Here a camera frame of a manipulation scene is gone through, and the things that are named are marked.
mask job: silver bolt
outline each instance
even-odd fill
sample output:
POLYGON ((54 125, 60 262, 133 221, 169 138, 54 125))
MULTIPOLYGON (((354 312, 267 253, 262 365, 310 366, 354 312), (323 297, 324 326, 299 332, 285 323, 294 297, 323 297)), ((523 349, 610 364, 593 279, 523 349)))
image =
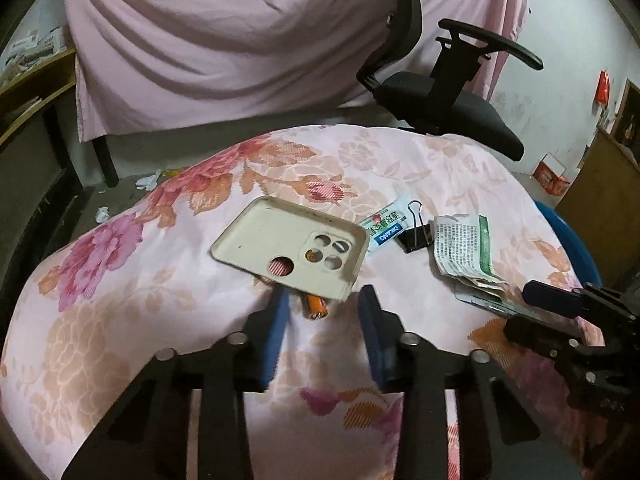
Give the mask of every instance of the silver bolt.
POLYGON ((226 337, 226 341, 230 345, 243 345, 249 341, 249 338, 244 332, 233 332, 226 337))
POLYGON ((420 342, 420 336, 413 332, 405 332, 400 336, 400 342, 403 345, 415 346, 420 342))
POLYGON ((471 358, 480 364, 488 363, 491 360, 491 356, 484 350, 475 350, 471 352, 471 358))
POLYGON ((156 352, 156 359, 158 361, 170 361, 176 355, 176 351, 173 348, 163 348, 156 352))

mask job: red bag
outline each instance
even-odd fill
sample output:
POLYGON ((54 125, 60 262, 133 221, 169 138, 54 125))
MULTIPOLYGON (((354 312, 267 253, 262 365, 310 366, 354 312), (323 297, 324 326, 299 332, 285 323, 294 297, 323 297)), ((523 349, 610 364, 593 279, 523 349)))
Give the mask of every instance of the red bag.
POLYGON ((609 106, 609 74, 607 72, 600 72, 595 100, 605 108, 609 106))

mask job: black binder clip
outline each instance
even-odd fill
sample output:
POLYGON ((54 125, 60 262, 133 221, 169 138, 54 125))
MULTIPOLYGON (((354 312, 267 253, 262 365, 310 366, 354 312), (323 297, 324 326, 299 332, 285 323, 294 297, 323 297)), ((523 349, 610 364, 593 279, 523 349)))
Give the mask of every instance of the black binder clip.
POLYGON ((408 204, 409 212, 414 217, 414 227, 407 229, 398 235, 398 241, 402 245, 406 254, 413 253, 418 249, 423 249, 430 245, 433 245, 433 236, 431 235, 431 225, 424 225, 422 220, 422 203, 417 200, 411 200, 408 204), (412 205, 416 206, 418 210, 418 216, 415 215, 412 205))

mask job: pink curtain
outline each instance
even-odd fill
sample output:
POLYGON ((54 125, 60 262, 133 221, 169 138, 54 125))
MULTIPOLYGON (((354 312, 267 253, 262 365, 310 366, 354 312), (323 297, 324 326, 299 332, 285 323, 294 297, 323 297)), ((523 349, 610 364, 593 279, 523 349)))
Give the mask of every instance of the pink curtain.
MULTIPOLYGON (((372 99, 355 74, 394 0, 65 0, 78 47, 81 140, 372 99)), ((441 18, 516 40, 527 0, 422 0, 424 31, 397 70, 429 73, 441 18)), ((506 57, 470 84, 487 98, 506 57)))

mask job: black office chair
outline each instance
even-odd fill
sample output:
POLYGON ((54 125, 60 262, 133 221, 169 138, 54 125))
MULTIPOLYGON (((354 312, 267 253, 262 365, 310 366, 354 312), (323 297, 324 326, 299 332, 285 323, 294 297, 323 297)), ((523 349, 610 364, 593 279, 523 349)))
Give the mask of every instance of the black office chair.
POLYGON ((358 71, 358 81, 374 99, 398 120, 405 120, 420 134, 459 134, 477 140, 512 160, 520 160, 524 146, 520 139, 487 101, 463 91, 481 64, 479 57, 489 59, 492 52, 505 51, 534 70, 542 70, 542 60, 513 41, 483 28, 455 20, 440 20, 440 28, 449 31, 451 39, 436 38, 442 51, 431 76, 398 72, 383 83, 376 80, 382 67, 406 56, 418 43, 422 33, 420 0, 396 0, 396 11, 387 19, 389 35, 358 71), (460 39, 460 34, 480 40, 486 46, 475 46, 460 39))

